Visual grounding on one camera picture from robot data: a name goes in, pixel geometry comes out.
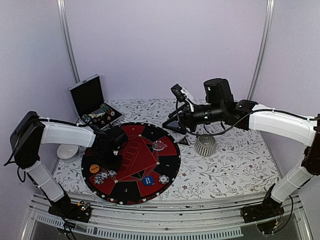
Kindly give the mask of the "single blue white chip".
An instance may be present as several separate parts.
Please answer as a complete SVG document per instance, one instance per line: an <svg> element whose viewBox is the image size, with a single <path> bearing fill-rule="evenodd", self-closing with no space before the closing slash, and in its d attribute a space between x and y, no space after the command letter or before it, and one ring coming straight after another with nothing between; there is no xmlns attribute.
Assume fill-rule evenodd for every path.
<svg viewBox="0 0 320 240"><path fill-rule="evenodd" d="M109 170L108 174L109 174L109 176L113 177L113 176L115 176L117 174L117 172L114 171L114 170Z"/></svg>

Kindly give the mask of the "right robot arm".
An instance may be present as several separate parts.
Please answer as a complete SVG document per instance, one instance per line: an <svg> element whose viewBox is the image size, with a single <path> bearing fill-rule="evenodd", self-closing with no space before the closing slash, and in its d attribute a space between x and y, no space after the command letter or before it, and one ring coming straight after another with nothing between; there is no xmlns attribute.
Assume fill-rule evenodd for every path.
<svg viewBox="0 0 320 240"><path fill-rule="evenodd" d="M261 204L245 206L244 217L269 218L281 212L282 202L301 188L312 177L320 174L320 118L302 116L255 101L235 101L227 79L209 79L203 84L206 104L195 104L185 87L171 87L177 103L175 112L163 123L163 127L180 134L195 135L198 125L224 122L229 127L222 134L236 127L286 137L305 145L303 160L293 167L279 182L267 191Z"/></svg>

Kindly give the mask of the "spread blue chips pile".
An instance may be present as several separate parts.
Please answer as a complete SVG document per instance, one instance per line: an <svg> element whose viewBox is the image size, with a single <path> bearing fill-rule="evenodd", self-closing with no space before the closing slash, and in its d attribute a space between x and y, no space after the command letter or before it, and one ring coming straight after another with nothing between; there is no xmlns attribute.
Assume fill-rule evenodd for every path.
<svg viewBox="0 0 320 240"><path fill-rule="evenodd" d="M106 179L110 177L108 172L100 172L94 176L94 183L96 185L103 184Z"/></svg>

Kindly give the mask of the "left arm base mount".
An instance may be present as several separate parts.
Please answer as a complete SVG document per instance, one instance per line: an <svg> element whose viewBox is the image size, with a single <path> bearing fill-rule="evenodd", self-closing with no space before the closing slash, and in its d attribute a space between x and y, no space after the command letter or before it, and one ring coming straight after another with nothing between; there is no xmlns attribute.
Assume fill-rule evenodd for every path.
<svg viewBox="0 0 320 240"><path fill-rule="evenodd" d="M78 222L88 223L91 217L92 208L85 202L71 203L67 201L50 201L48 213L61 217L63 220L74 220Z"/></svg>

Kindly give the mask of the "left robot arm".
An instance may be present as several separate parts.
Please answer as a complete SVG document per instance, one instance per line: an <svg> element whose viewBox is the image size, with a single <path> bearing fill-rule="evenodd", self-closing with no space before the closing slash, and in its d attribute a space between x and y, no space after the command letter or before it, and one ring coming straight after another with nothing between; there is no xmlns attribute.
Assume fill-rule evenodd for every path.
<svg viewBox="0 0 320 240"><path fill-rule="evenodd" d="M103 131L90 123L41 118L35 111L29 111L10 136L12 153L5 164L15 163L26 172L50 202L53 214L79 219L81 215L89 216L89 205L83 201L71 202L67 192L41 163L40 146L64 144L88 148L99 163L117 171L122 164L122 156L117 152L127 141L128 137L120 126Z"/></svg>

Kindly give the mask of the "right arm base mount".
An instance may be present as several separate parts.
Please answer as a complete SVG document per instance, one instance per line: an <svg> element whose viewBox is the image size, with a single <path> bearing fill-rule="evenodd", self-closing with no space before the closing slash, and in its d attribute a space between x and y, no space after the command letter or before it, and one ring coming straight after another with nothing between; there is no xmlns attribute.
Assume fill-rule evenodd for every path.
<svg viewBox="0 0 320 240"><path fill-rule="evenodd" d="M272 235L276 232L284 213L284 208L281 205L274 208L262 203L248 204L240 210L240 215L245 223L260 221L256 224L256 228L263 235Z"/></svg>

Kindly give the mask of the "blue white chip stack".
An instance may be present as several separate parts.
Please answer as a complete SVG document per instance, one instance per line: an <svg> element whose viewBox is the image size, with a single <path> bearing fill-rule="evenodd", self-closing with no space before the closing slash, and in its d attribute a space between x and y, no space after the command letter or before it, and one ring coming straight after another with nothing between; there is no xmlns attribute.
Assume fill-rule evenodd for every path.
<svg viewBox="0 0 320 240"><path fill-rule="evenodd" d="M160 175L158 181L161 184L168 184L170 182L170 178L167 175Z"/></svg>

